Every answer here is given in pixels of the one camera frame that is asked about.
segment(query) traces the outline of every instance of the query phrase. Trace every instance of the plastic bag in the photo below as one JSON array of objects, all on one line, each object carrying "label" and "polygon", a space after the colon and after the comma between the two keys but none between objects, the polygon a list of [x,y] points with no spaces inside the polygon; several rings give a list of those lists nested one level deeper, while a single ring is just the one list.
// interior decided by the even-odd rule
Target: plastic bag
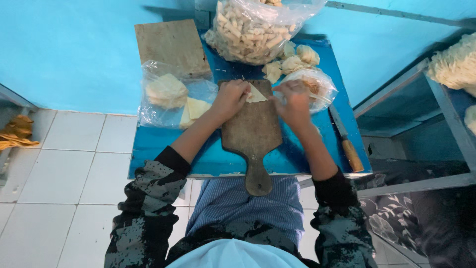
[{"label": "plastic bag", "polygon": [[[309,110],[311,114],[327,109],[336,98],[337,93],[339,93],[332,79],[317,68],[301,69],[290,73],[280,84],[289,80],[302,80],[304,85],[309,88]],[[282,102],[285,101],[284,95],[281,92],[276,92],[276,97],[281,99]]]},{"label": "plastic bag", "polygon": [[326,0],[223,0],[202,38],[227,61],[262,65],[316,15]]},{"label": "plastic bag", "polygon": [[[209,74],[204,77],[212,79]],[[142,65],[139,123],[144,126],[179,128],[187,98],[209,104],[215,100],[218,86],[207,79],[191,78],[181,68],[170,64],[145,62]]]}]

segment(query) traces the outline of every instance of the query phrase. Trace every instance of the blue wall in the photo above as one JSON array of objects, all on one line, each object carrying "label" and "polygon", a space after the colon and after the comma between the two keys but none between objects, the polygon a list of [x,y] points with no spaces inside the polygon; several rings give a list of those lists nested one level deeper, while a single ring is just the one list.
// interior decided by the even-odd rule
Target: blue wall
[{"label": "blue wall", "polygon": [[[476,17],[474,0],[345,2],[446,19]],[[134,24],[193,17],[194,9],[194,0],[0,0],[0,83],[40,107],[135,114],[141,72]],[[327,7],[303,28],[330,39],[353,106],[457,30]]]},{"label": "blue wall", "polygon": [[39,107],[135,114],[134,24],[193,17],[193,3],[0,0],[0,83]]}]

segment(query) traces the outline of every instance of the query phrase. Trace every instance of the wooden cutting board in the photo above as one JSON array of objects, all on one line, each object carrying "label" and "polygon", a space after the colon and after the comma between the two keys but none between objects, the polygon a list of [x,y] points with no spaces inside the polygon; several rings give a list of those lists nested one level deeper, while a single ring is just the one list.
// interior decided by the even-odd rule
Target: wooden cutting board
[{"label": "wooden cutting board", "polygon": [[[220,80],[218,86],[227,81]],[[265,97],[273,94],[268,80],[247,81]],[[278,115],[271,101],[245,103],[243,109],[221,128],[223,149],[242,156],[246,161],[245,186],[252,196],[264,196],[273,189],[263,158],[281,143]]]},{"label": "wooden cutting board", "polygon": [[140,64],[155,60],[179,66],[192,77],[211,75],[193,20],[137,24],[134,27]]}]

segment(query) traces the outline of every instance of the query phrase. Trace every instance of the blue table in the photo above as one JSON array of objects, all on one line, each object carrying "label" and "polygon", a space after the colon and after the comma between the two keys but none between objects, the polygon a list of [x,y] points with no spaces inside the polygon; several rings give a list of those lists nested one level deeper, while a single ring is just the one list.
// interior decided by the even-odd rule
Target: blue table
[{"label": "blue table", "polygon": [[[342,82],[339,67],[332,47],[328,40],[297,40],[296,45],[304,44],[312,47],[320,56],[319,68],[332,78],[339,94],[334,100],[342,122],[349,133],[348,138],[353,143],[365,170],[361,173],[371,173],[370,163],[364,150],[362,138],[357,128],[352,108],[350,107],[346,89]],[[263,66],[250,66],[237,62],[227,62],[202,41],[215,82],[222,79],[263,79]],[[344,173],[352,170],[340,145],[337,128],[329,118],[328,110],[312,115],[312,122],[319,128],[324,143],[330,155]],[[290,128],[280,120],[283,144],[267,154],[263,160],[268,173],[275,175],[308,175],[309,165],[304,150]],[[181,130],[138,126],[132,158],[129,167],[129,178],[134,178],[134,170],[144,166],[144,160],[154,159],[167,145],[170,145],[180,134]],[[216,130],[202,147],[192,163],[189,177],[217,177],[244,175],[246,163],[240,156],[226,152],[221,147],[221,130]]]}]

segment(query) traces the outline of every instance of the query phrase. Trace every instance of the yellow cloth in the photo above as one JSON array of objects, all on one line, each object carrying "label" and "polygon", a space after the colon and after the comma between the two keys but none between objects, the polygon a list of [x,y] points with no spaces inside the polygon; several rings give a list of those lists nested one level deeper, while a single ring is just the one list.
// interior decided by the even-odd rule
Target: yellow cloth
[{"label": "yellow cloth", "polygon": [[26,115],[18,115],[0,130],[0,151],[9,147],[30,147],[40,144],[32,142],[28,138],[31,136],[31,120]]}]

